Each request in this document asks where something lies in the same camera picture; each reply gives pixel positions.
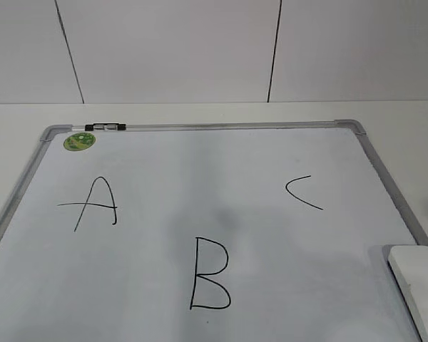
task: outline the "white eraser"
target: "white eraser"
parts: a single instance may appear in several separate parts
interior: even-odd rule
[[[428,342],[428,247],[394,246],[388,261],[420,337]]]

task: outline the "white tiled wall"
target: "white tiled wall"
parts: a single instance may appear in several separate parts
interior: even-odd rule
[[[272,101],[428,100],[428,0],[282,0]]]
[[[89,103],[266,101],[279,0],[58,0]]]
[[[0,103],[80,103],[54,1],[0,0]]]
[[[86,103],[264,102],[279,0],[58,0]],[[428,0],[282,0],[271,101],[428,99]],[[79,103],[54,0],[0,0],[0,103]]]

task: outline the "letter a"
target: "letter a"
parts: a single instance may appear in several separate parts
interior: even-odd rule
[[[98,203],[89,203],[88,200],[89,200],[89,198],[91,198],[93,186],[95,185],[95,183],[96,183],[97,180],[103,180],[106,183],[106,186],[109,189],[109,194],[111,195],[111,201],[112,201],[113,205],[104,205],[104,204],[98,204]],[[113,222],[113,225],[115,225],[117,223],[117,214],[116,214],[117,206],[116,206],[116,203],[114,202],[113,190],[111,190],[111,187],[109,186],[109,183],[105,179],[105,177],[102,177],[102,176],[97,177],[92,182],[91,189],[89,190],[88,195],[87,195],[87,199],[86,199],[86,201],[84,203],[63,203],[63,204],[59,204],[59,205],[72,205],[72,204],[81,204],[83,206],[83,209],[81,210],[81,213],[79,215],[79,218],[78,218],[78,221],[76,223],[76,227],[74,228],[74,231],[76,231],[78,229],[79,222],[81,221],[81,218],[82,218],[82,216],[84,214],[84,210],[86,210],[86,207],[88,205],[94,205],[94,206],[97,206],[97,207],[103,207],[103,208],[112,209],[113,212],[114,212],[114,222]]]

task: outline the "black marker writing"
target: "black marker writing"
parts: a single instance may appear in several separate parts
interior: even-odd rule
[[[295,196],[289,189],[288,189],[288,186],[292,183],[292,182],[294,182],[295,180],[303,180],[303,179],[305,179],[305,178],[309,178],[309,177],[311,177],[310,175],[309,176],[304,176],[304,177],[300,177],[300,178],[295,178],[294,180],[290,180],[286,185],[285,185],[285,189],[287,190],[287,192],[289,193],[289,194],[291,194],[294,198],[296,198],[297,200],[299,200],[299,201],[301,201],[301,202],[303,202],[303,203],[305,203],[305,204],[307,204],[307,205],[310,205],[311,207],[313,207],[313,208],[315,208],[315,209],[319,209],[319,210],[323,210],[321,207],[318,207],[317,205],[313,205],[313,204],[311,204],[311,203],[309,203],[309,202],[306,202],[306,201],[304,201],[303,199],[300,199],[299,197],[297,197],[297,196]]]
[[[219,284],[216,281],[213,281],[212,279],[209,279],[208,276],[215,276],[216,274],[223,272],[227,268],[227,266],[228,266],[227,249],[222,244],[220,244],[216,241],[213,241],[213,240],[206,239],[204,237],[196,237],[196,240],[197,240],[197,247],[196,247],[196,255],[195,255],[195,272],[193,275],[193,288],[192,288],[192,298],[190,300],[190,310],[192,310],[192,308],[204,308],[204,309],[212,309],[212,310],[226,309],[227,307],[229,307],[231,305],[230,294],[228,293],[227,289],[223,285]],[[222,267],[222,269],[220,269],[219,271],[216,271],[216,272],[212,272],[212,273],[198,273],[198,241],[199,240],[207,241],[207,242],[210,242],[212,244],[217,244],[218,246],[222,247],[222,249],[225,252],[225,255],[227,257],[227,259],[225,260],[225,265],[224,265],[224,267]],[[194,301],[194,297],[195,297],[195,289],[197,287],[197,278],[204,279],[206,281],[209,281],[209,282],[219,286],[227,295],[228,304],[226,304],[224,306],[209,306],[209,305],[194,304],[193,301]]]
[[[92,195],[93,186],[95,185],[95,183],[96,183],[97,180],[103,180],[106,183],[106,186],[109,189],[109,194],[111,195],[111,201],[112,201],[113,205],[104,205],[104,204],[89,203],[88,202],[89,198],[91,198],[91,195]],[[91,189],[88,192],[87,199],[86,199],[85,202],[82,202],[82,203],[80,203],[80,202],[63,203],[63,204],[59,204],[58,206],[61,206],[61,205],[73,205],[73,204],[81,204],[83,206],[83,209],[81,210],[81,213],[79,215],[79,218],[78,218],[78,221],[76,223],[76,227],[74,228],[74,231],[76,231],[78,229],[79,222],[81,221],[81,218],[82,218],[82,216],[84,214],[84,210],[86,210],[86,207],[88,205],[95,205],[97,207],[103,207],[103,208],[112,209],[113,212],[114,212],[114,222],[113,222],[113,225],[115,225],[117,223],[117,214],[116,214],[117,206],[116,206],[116,203],[114,202],[113,190],[111,190],[111,187],[109,186],[109,183],[105,179],[105,177],[100,176],[100,177],[97,177],[96,179],[93,180],[92,185],[91,185]]]

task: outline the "green circular sticker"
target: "green circular sticker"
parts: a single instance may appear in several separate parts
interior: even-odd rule
[[[63,146],[68,151],[82,151],[95,143],[95,136],[90,133],[76,133],[65,139]]]

